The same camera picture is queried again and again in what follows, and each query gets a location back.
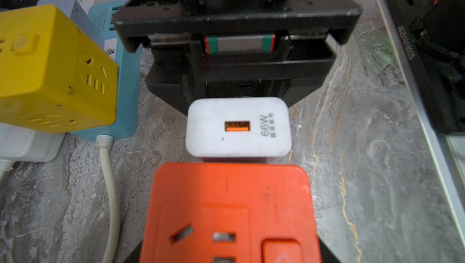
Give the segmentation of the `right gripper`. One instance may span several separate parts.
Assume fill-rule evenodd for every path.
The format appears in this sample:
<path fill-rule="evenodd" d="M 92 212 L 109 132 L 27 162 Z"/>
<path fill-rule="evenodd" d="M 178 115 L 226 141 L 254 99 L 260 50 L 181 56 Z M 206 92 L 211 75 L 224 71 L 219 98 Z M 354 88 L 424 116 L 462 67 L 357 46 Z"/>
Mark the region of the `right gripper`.
<path fill-rule="evenodd" d="M 125 49 L 151 51 L 147 89 L 180 113 L 203 98 L 278 97 L 318 90 L 349 41 L 354 0 L 129 0 L 112 18 Z"/>

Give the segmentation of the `white 66W charger plug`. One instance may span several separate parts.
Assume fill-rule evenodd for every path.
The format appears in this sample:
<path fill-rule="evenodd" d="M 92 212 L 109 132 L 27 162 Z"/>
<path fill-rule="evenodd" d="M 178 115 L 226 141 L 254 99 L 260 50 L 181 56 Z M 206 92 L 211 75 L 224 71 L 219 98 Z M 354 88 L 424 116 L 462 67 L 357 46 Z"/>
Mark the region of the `white 66W charger plug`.
<path fill-rule="evenodd" d="M 188 109 L 185 146 L 203 160 L 283 157 L 292 148 L 288 107 L 278 97 L 196 100 Z"/>

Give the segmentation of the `yellow cube socket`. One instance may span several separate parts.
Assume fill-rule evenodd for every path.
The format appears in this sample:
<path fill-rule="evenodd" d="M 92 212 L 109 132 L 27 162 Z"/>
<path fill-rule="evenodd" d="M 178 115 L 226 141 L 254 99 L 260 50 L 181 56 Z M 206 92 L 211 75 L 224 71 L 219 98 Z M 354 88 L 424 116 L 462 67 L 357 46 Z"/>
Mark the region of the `yellow cube socket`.
<path fill-rule="evenodd" d="M 118 65 L 54 5 L 1 13 L 1 122 L 48 134 L 111 125 Z"/>

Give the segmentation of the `red cube socket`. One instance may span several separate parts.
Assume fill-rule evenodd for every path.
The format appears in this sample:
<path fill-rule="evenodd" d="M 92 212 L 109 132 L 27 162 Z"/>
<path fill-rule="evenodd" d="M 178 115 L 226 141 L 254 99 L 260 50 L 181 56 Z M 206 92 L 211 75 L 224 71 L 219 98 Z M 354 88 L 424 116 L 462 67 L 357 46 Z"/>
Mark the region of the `red cube socket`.
<path fill-rule="evenodd" d="M 140 261 L 321 262 L 306 172 L 294 165 L 162 165 Z"/>

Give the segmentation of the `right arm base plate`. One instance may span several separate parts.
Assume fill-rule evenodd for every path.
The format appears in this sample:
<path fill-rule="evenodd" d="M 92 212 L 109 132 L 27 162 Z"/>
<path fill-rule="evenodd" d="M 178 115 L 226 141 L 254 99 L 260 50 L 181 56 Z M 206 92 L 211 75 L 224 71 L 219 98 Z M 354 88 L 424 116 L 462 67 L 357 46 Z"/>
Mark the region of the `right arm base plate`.
<path fill-rule="evenodd" d="M 465 133 L 465 0 L 386 0 L 427 116 Z"/>

